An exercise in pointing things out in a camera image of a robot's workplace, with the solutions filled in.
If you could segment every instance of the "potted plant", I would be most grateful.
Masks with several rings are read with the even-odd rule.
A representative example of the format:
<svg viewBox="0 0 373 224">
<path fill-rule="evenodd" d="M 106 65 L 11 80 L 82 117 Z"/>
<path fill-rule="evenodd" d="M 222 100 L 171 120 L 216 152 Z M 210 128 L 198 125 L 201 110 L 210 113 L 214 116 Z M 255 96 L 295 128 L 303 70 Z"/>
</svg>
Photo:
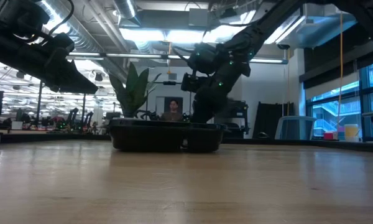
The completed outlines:
<svg viewBox="0 0 373 224">
<path fill-rule="evenodd" d="M 138 75 L 136 67 L 130 63 L 126 87 L 118 78 L 109 76 L 125 118 L 133 118 L 136 115 L 137 110 L 147 101 L 148 94 L 155 89 L 154 82 L 160 75 L 161 73 L 148 82 L 149 69 Z"/>
</svg>

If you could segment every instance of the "green leaf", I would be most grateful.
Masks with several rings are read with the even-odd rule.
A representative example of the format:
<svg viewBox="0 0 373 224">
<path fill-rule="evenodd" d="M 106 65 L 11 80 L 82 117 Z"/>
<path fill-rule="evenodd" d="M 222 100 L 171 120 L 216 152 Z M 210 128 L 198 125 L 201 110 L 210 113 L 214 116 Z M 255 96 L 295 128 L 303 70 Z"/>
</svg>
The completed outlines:
<svg viewBox="0 0 373 224">
<path fill-rule="evenodd" d="M 130 63 L 129 74 L 127 76 L 127 82 L 126 82 L 126 90 L 129 93 L 132 92 L 137 82 L 138 82 L 137 69 L 133 63 Z"/>
<path fill-rule="evenodd" d="M 134 105 L 144 104 L 145 89 L 148 84 L 149 69 L 145 69 L 138 77 L 138 81 L 132 92 Z"/>
<path fill-rule="evenodd" d="M 156 89 L 157 85 L 152 86 L 149 90 L 147 90 L 148 95 L 152 93 Z"/>
<path fill-rule="evenodd" d="M 123 86 L 123 83 L 115 76 L 110 75 L 109 80 L 116 93 L 116 98 L 119 101 L 123 110 L 129 110 L 132 108 L 132 97 L 129 92 Z"/>
<path fill-rule="evenodd" d="M 160 75 L 161 75 L 161 73 L 157 74 L 156 77 L 150 83 L 148 83 L 148 85 L 147 85 L 147 91 L 150 91 L 150 89 L 153 87 L 153 85 L 155 84 L 156 80 L 158 79 L 158 77 Z"/>
</svg>

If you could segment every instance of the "table surface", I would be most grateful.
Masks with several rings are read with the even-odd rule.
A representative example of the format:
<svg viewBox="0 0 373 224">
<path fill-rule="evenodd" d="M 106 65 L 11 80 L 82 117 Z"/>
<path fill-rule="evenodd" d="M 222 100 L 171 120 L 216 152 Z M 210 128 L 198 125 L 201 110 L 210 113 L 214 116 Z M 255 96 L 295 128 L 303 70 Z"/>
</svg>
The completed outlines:
<svg viewBox="0 0 373 224">
<path fill-rule="evenodd" d="M 134 154 L 107 141 L 0 146 L 0 223 L 373 224 L 373 153 L 222 145 Z"/>
</svg>

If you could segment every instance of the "man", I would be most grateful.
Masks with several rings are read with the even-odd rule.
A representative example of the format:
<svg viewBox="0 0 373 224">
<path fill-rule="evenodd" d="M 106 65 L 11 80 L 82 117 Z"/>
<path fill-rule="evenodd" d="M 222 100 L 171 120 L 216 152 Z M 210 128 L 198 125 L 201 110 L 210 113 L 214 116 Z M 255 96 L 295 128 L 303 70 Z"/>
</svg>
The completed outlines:
<svg viewBox="0 0 373 224">
<path fill-rule="evenodd" d="M 178 101 L 171 100 L 170 111 L 162 114 L 163 121 L 182 121 L 182 114 L 178 112 Z"/>
</svg>

